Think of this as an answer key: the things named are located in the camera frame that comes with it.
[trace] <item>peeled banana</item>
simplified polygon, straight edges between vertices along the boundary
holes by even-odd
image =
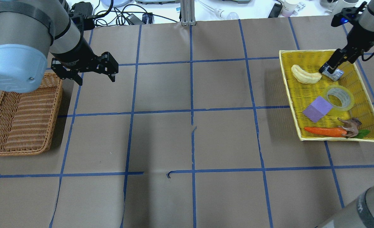
[[[322,78],[321,74],[308,73],[298,65],[293,65],[291,71],[294,74],[294,77],[303,84],[315,84]]]

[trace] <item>orange carrot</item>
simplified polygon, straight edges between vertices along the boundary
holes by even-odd
[[[346,137],[347,131],[340,127],[304,127],[304,130],[317,135],[329,137]]]

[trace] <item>green leaf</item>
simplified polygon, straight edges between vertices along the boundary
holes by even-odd
[[[364,138],[365,136],[367,136],[369,133],[370,133],[370,130],[367,130],[367,129],[361,129],[361,130],[359,130],[358,135],[354,136],[353,138],[359,138],[359,139],[362,139],[362,138]]]

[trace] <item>basket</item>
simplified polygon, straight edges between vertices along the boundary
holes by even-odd
[[[30,93],[0,95],[0,156],[37,155],[51,147],[62,100],[62,82],[46,73]]]
[[[297,81],[291,72],[291,67],[294,64],[299,65],[307,72],[318,72],[319,68],[332,56],[333,52],[334,50],[280,51],[281,71],[298,137],[301,141],[329,140],[374,142],[374,108],[355,64],[345,62],[340,65],[339,69],[343,70],[344,74],[340,80],[336,82],[333,82],[330,78],[323,75],[316,84],[302,84]],[[359,129],[370,130],[370,133],[363,139],[318,136],[304,130],[304,127],[337,127],[338,125],[343,125],[342,122],[337,120],[338,117],[326,115],[318,122],[314,123],[302,113],[322,94],[322,91],[327,86],[334,84],[344,86],[352,92],[355,104],[353,108],[342,114],[339,118],[359,118],[362,122]]]

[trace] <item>purple cube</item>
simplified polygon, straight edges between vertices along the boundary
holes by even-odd
[[[319,96],[303,111],[303,113],[314,123],[316,123],[332,108],[333,106],[331,103],[326,101],[323,97]]]

